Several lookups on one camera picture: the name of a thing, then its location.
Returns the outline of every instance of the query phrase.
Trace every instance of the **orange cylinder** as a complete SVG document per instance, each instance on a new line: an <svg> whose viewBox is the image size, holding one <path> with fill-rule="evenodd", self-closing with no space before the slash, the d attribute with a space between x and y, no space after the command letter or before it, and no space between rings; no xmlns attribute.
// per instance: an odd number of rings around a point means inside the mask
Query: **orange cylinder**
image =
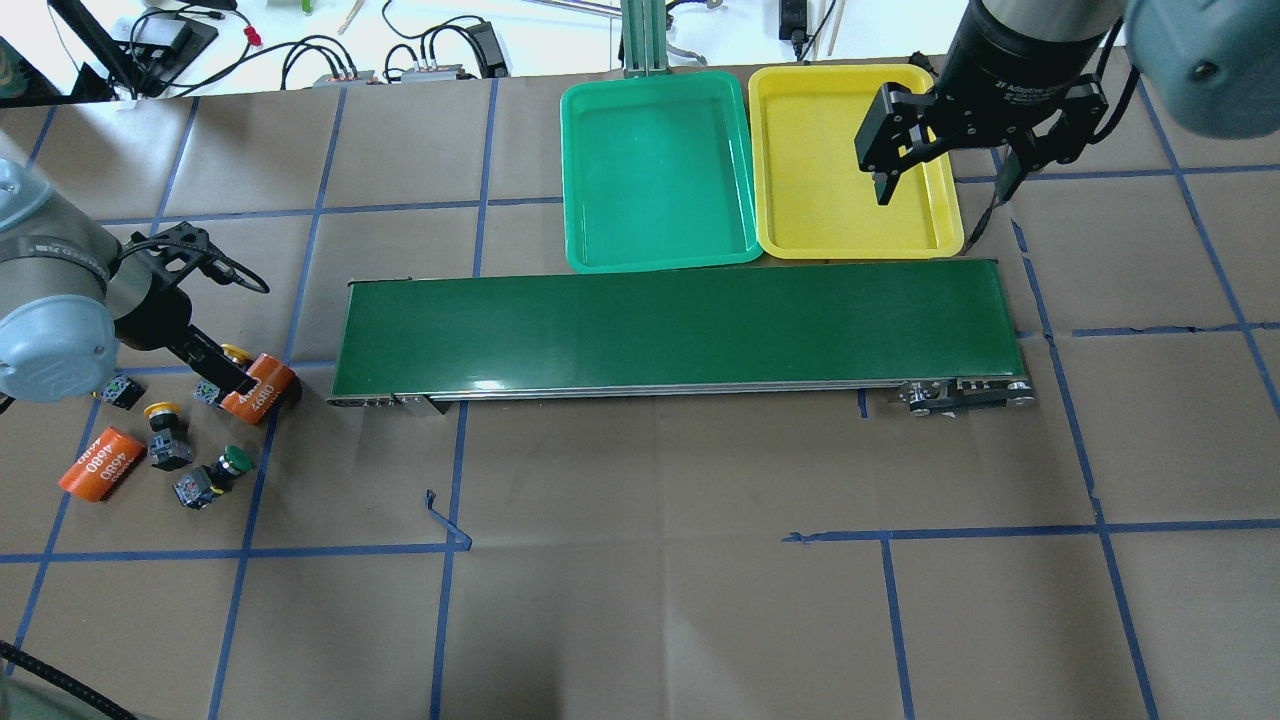
<svg viewBox="0 0 1280 720"><path fill-rule="evenodd" d="M223 410L251 425L256 425L262 421L266 411L275 405L275 401L280 398L280 393L293 383L297 375L293 374L293 370L288 365L265 352L259 355L257 360L244 372L248 373L248 377L257 380L257 384L253 386L253 389L248 391L248 395L229 393L223 398L220 405Z"/></svg>
<svg viewBox="0 0 1280 720"><path fill-rule="evenodd" d="M142 442L115 428L106 428L70 470L67 470L63 479L58 480L58 484L81 500L97 502L129 471L146 450L147 446Z"/></svg>

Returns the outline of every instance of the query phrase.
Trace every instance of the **conveyor belt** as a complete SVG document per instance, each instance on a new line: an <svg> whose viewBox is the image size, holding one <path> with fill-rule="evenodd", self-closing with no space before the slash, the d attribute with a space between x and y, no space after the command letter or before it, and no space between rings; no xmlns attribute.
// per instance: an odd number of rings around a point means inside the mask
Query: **conveyor belt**
<svg viewBox="0 0 1280 720"><path fill-rule="evenodd" d="M356 282L329 402L901 387L927 414L1025 379L996 264L963 259Z"/></svg>

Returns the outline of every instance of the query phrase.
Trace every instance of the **robotic arm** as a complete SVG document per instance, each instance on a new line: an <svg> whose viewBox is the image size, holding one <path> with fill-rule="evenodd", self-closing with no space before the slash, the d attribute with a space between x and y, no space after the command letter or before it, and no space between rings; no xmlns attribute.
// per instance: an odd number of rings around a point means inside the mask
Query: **robotic arm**
<svg viewBox="0 0 1280 720"><path fill-rule="evenodd" d="M250 392L255 380L191 324L178 283L196 269L269 291L200 228L134 233L122 247L47 182L0 160L0 401L100 389L115 370L116 337L136 350L166 347L219 388Z"/></svg>
<svg viewBox="0 0 1280 720"><path fill-rule="evenodd" d="M854 138L879 204L902 173L948 150L1009 145L1001 201L1028 173L1075 161L1106 136L1107 100L1084 67L1121 15L1134 68L1179 124L1211 137L1280 128L1276 0L970 0L937 85L886 83Z"/></svg>

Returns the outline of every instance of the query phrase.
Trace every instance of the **green tray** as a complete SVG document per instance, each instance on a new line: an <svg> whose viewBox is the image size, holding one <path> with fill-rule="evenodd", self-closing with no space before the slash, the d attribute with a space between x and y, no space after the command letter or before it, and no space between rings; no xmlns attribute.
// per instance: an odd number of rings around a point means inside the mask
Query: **green tray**
<svg viewBox="0 0 1280 720"><path fill-rule="evenodd" d="M561 99L564 255L579 273L746 263L755 232L742 90L723 72L639 77Z"/></svg>
<svg viewBox="0 0 1280 720"><path fill-rule="evenodd" d="M351 286L335 405L1024 379L991 260Z"/></svg>

